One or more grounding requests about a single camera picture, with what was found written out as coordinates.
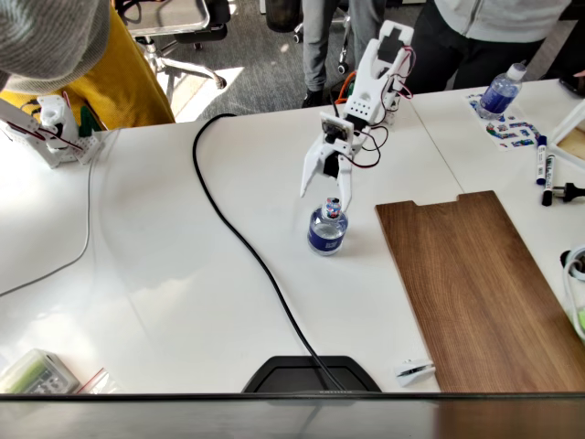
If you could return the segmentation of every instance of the bottle cap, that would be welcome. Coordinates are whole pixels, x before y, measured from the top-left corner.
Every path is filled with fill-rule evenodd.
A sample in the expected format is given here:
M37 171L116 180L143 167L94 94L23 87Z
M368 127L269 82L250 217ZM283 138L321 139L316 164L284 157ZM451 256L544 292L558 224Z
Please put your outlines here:
M517 62L512 64L508 72L506 73L511 80L521 80L524 78L524 74L527 72L527 66Z
M341 203L339 203L339 198L328 198L323 205L322 212L327 218L337 218L341 213Z
M542 205L548 207L551 204L552 204L552 191L551 190L545 190L542 193Z

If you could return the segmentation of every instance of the sticker sheet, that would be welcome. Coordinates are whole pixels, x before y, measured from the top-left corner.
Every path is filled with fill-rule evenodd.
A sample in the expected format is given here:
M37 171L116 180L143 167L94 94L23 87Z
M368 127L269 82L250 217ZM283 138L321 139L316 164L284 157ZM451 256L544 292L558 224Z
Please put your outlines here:
M497 120L486 121L479 117L475 109L482 96L482 94L470 94L465 96L465 100L477 122L482 125L485 133L491 137L500 151L512 151L530 145L537 146L537 139L540 137L538 129L527 121L525 115L513 102L504 115Z

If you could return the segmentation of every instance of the gray carpet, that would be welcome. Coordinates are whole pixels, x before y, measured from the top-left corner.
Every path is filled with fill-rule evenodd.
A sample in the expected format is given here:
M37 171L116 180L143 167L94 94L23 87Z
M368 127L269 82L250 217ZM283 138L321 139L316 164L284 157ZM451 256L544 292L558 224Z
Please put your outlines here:
M170 58L203 64L213 70L242 68L223 93L216 93L207 108L194 118L208 119L222 112L252 114L277 112L299 108L305 93L303 81L303 45L293 42L293 34L272 32L266 18L260 14L258 0L230 0L235 11L228 24L229 34L219 42L207 43L203 50L190 45L177 49ZM404 5L387 9L386 18L413 26L421 10L419 5ZM560 22L528 67L527 80L536 80L544 74L573 28L574 22ZM333 25L330 30L327 56L327 84L342 77L337 72L344 29ZM158 37L162 45L172 37ZM350 69L354 68L353 42L348 53ZM163 84L173 102L175 114L180 114L188 101L197 96L205 81L200 78L175 78ZM183 114L183 120L190 120Z

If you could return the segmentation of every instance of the gray pants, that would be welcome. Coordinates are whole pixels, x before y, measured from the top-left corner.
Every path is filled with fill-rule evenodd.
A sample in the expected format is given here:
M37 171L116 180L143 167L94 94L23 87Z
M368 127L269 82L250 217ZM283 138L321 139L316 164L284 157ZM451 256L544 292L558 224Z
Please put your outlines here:
M339 1L303 0L304 83L310 91L320 91L325 86L329 27ZM385 6L386 0L349 0L356 69L369 40L378 37Z

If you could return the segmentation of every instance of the black pants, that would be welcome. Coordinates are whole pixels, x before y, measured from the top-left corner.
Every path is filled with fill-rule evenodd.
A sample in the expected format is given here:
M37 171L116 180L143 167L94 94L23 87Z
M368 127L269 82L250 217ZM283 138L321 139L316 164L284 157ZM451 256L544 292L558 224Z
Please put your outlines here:
M572 76L585 70L585 17L580 19L570 33L563 48L545 75L546 79Z
M530 62L543 41L493 43L464 37L445 23L429 0L414 26L417 60L406 84L415 94L443 91L457 71L454 89L487 86L515 62Z

